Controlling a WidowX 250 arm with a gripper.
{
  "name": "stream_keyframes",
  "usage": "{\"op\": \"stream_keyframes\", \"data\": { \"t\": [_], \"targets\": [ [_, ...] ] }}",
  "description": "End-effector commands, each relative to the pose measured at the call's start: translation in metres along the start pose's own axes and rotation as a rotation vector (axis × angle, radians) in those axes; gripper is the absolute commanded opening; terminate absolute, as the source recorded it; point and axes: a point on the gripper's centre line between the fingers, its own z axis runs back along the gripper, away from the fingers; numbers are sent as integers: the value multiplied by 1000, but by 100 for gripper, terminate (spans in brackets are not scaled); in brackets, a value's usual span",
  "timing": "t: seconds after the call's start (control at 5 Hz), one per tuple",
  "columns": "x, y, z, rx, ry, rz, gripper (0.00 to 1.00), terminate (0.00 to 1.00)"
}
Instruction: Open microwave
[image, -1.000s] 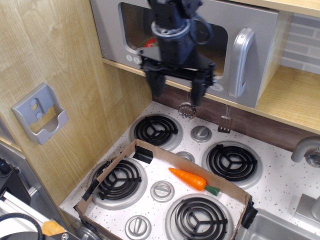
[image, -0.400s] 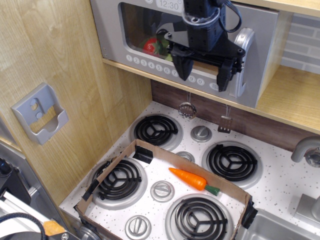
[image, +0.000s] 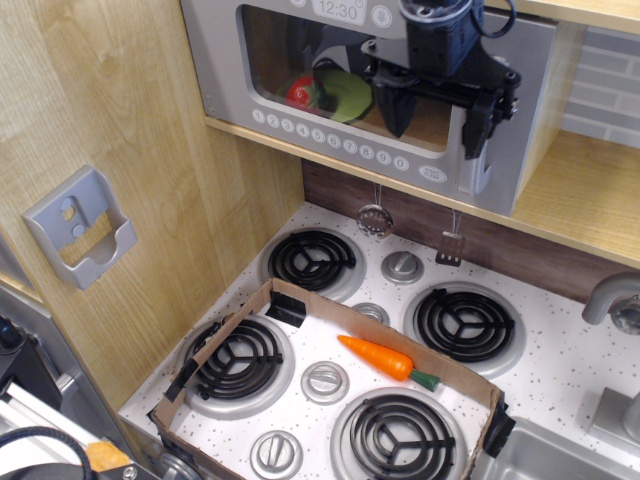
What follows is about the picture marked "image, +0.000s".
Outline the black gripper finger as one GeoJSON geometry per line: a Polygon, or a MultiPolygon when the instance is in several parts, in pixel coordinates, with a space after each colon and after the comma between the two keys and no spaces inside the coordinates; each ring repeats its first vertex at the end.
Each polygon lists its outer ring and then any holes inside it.
{"type": "Polygon", "coordinates": [[[462,127],[462,144],[466,159],[481,156],[487,140],[502,120],[503,112],[498,97],[490,92],[481,92],[472,106],[466,109],[466,120],[462,127]]]}
{"type": "Polygon", "coordinates": [[[373,93],[387,130],[396,138],[402,137],[410,126],[415,112],[415,96],[403,89],[382,84],[375,84],[373,93]]]}

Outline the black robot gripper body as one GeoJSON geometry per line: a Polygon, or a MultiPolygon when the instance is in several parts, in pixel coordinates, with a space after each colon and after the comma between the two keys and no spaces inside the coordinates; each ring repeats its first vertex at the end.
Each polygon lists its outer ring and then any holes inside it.
{"type": "Polygon", "coordinates": [[[503,120],[512,118],[521,76],[482,46],[484,37],[497,39],[514,27],[516,7],[508,5],[506,22],[490,32],[482,1],[400,1],[405,37],[375,37],[361,47],[369,58],[370,82],[466,109],[481,92],[490,92],[498,97],[503,120]]]}

